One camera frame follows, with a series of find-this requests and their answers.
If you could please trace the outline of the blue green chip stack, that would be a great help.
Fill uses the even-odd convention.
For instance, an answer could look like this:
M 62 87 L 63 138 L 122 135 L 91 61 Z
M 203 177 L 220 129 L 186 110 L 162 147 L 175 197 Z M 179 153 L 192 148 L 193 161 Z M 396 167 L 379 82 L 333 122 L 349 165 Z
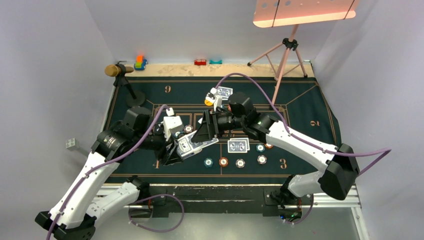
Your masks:
M 214 161 L 211 158 L 206 158 L 203 164 L 206 168 L 211 168 L 214 165 Z

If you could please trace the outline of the brown white chips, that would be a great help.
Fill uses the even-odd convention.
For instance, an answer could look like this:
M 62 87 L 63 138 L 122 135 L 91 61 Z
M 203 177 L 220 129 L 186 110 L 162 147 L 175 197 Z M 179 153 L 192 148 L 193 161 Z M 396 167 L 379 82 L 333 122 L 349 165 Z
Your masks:
M 183 130 L 184 130 L 185 134 L 190 134 L 194 131 L 194 127 L 192 125 L 188 124 L 188 125 L 184 126 Z

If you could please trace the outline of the playing card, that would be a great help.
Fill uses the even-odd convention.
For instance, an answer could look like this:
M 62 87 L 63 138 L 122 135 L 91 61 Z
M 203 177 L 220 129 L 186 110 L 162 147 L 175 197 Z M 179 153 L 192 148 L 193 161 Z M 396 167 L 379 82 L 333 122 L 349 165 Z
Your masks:
M 212 140 L 203 141 L 203 142 L 192 142 L 192 144 L 193 144 L 193 148 L 195 149 L 195 148 L 205 148 L 217 142 L 219 142 L 219 140 L 217 138 L 213 138 Z

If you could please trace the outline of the orange chip stack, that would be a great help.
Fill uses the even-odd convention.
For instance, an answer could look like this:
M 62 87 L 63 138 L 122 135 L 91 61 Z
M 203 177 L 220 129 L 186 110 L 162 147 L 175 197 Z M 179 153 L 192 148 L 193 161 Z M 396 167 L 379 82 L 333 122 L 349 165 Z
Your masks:
M 219 165 L 220 165 L 221 167 L 227 167 L 227 166 L 228 166 L 228 164 L 229 164 L 229 160 L 228 160 L 226 157 L 221 157 L 221 158 L 219 159 Z

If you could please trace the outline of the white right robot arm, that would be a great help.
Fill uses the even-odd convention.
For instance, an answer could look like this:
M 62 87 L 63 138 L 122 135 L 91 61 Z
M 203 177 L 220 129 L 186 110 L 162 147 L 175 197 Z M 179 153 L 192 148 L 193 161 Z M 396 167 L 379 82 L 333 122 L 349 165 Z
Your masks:
M 344 200 L 360 170 L 352 156 L 353 149 L 342 144 L 320 142 L 289 127 L 282 120 L 267 113 L 257 112 L 251 99 L 236 92 L 228 99 L 230 110 L 205 110 L 193 143 L 220 138 L 225 131 L 241 129 L 252 140 L 283 149 L 308 162 L 315 172 L 291 175 L 274 196 L 281 205 L 294 204 L 307 194 L 325 193 L 336 200 Z

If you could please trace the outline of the blue playing card deck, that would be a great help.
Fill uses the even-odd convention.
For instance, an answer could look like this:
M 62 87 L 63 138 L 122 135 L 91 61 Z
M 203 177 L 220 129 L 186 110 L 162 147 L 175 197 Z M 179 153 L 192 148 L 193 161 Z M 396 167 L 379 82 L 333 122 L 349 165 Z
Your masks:
M 188 133 L 177 140 L 177 154 L 182 159 L 185 160 L 190 158 L 202 151 L 200 143 L 193 143 L 191 141 L 192 137 L 197 131 Z

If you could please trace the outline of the dealt card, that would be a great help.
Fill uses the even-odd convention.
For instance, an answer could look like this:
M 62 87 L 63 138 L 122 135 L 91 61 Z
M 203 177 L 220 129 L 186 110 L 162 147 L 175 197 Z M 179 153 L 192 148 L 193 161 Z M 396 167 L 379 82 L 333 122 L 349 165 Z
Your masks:
M 247 153 L 248 152 L 248 143 L 246 140 L 228 140 L 227 141 L 227 151 L 229 154 L 234 153 Z
M 232 89 L 232 88 L 230 88 L 230 89 L 228 90 L 228 95 L 227 95 L 227 97 L 229 98 L 232 94 L 233 94 L 233 89 Z

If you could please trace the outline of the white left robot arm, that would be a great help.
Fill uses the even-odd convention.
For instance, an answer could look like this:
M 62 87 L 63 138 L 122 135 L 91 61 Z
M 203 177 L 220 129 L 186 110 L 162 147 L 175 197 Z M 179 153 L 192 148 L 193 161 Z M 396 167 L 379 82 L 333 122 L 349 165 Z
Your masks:
M 145 107 L 128 109 L 123 120 L 97 136 L 84 167 L 61 200 L 36 216 L 35 222 L 47 230 L 47 239 L 89 240 L 106 218 L 125 205 L 150 201 L 150 185 L 137 176 L 129 177 L 103 199 L 94 198 L 109 176 L 137 149 L 154 151 L 164 163 L 180 160 L 175 133 L 183 126 L 181 118 L 166 105 L 155 117 Z

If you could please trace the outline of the brown white chip stack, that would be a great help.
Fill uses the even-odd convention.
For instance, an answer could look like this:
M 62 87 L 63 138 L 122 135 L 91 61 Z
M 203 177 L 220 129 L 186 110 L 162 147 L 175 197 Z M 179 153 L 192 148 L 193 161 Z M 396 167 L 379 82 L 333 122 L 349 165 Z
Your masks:
M 236 162 L 235 162 L 235 164 L 236 164 L 236 167 L 237 168 L 244 168 L 245 167 L 245 165 L 246 165 L 246 162 L 243 160 L 243 159 L 237 159 L 236 160 Z

